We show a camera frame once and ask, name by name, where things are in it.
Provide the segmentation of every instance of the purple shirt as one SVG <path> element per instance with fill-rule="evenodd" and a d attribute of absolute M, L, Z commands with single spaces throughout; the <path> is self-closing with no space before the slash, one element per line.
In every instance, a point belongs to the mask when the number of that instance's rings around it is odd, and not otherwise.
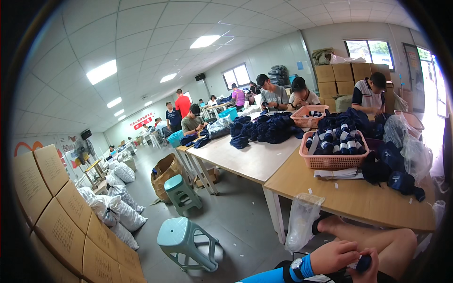
<path fill-rule="evenodd" d="M 237 90 L 233 91 L 233 94 L 231 95 L 231 98 L 236 99 L 236 105 L 237 106 L 243 106 L 244 103 L 246 102 L 246 95 L 240 89 L 237 89 Z"/>

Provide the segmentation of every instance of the plastic stool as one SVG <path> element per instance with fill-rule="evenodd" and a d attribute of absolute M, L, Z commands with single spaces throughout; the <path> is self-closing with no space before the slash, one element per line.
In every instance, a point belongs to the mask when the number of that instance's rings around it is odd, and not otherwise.
<path fill-rule="evenodd" d="M 208 256 L 200 252 L 195 246 L 194 238 L 200 235 L 205 235 L 209 239 Z M 216 242 L 219 244 L 217 238 L 209 235 L 203 228 L 186 217 L 165 220 L 157 235 L 157 244 L 162 251 L 179 265 L 184 272 L 187 272 L 189 269 L 204 269 L 209 272 L 216 271 L 219 267 L 219 264 L 214 260 Z M 185 254 L 186 258 L 190 257 L 198 264 L 186 265 L 179 263 L 179 254 Z"/>
<path fill-rule="evenodd" d="M 165 181 L 164 189 L 180 216 L 184 217 L 183 212 L 193 206 L 198 209 L 203 206 L 200 197 L 186 184 L 180 174 Z M 190 201 L 181 202 L 184 196 L 188 196 Z"/>

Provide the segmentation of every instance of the black cap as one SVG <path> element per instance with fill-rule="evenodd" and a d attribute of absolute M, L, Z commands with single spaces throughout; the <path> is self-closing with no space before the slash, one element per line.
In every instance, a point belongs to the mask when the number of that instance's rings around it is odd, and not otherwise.
<path fill-rule="evenodd" d="M 291 83 L 291 90 L 293 92 L 301 91 L 305 88 L 307 88 L 307 85 L 305 84 L 305 80 L 303 77 L 294 78 L 293 82 Z"/>
<path fill-rule="evenodd" d="M 269 80 L 269 77 L 267 77 L 267 75 L 265 74 L 258 75 L 256 77 L 256 84 L 258 85 L 258 87 L 263 87 L 264 83 L 267 80 Z"/>
<path fill-rule="evenodd" d="M 200 106 L 198 106 L 198 104 L 192 104 L 190 106 L 190 111 L 192 112 L 192 114 L 194 114 L 195 116 L 200 116 Z"/>

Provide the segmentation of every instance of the stack of paper labels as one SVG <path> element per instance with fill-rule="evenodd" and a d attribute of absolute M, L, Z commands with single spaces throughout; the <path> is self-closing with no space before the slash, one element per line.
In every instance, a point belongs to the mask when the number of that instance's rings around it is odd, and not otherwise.
<path fill-rule="evenodd" d="M 327 170 L 315 170 L 313 177 L 321 177 L 326 180 L 337 179 L 337 180 L 349 180 L 349 179 L 363 179 L 362 172 L 359 172 L 357 167 L 337 170 L 337 171 L 327 171 Z"/>

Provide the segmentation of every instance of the fluorescent light panel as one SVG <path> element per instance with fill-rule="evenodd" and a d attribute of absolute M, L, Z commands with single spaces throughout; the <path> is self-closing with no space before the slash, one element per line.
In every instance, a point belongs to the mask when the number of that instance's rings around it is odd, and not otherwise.
<path fill-rule="evenodd" d="M 195 40 L 194 43 L 189 47 L 190 49 L 192 48 L 199 48 L 199 47 L 206 47 L 211 45 L 214 41 L 218 40 L 220 38 L 220 35 L 205 35 L 202 37 L 199 37 L 197 40 Z"/>
<path fill-rule="evenodd" d="M 160 80 L 160 82 L 169 81 L 169 80 L 173 79 L 175 76 L 176 76 L 176 73 L 171 74 L 171 75 L 164 76 L 164 77 L 162 78 L 162 80 Z"/>
<path fill-rule="evenodd" d="M 112 100 L 112 101 L 110 101 L 109 103 L 107 103 L 107 107 L 108 108 L 112 108 L 113 106 L 117 105 L 120 102 L 121 102 L 121 96 L 116 98 L 116 99 L 114 99 L 114 100 Z"/>
<path fill-rule="evenodd" d="M 87 73 L 88 80 L 92 85 L 116 73 L 116 60 L 109 61 Z"/>
<path fill-rule="evenodd" d="M 120 111 L 115 113 L 115 117 L 118 117 L 119 115 L 124 113 L 124 109 L 121 109 Z"/>

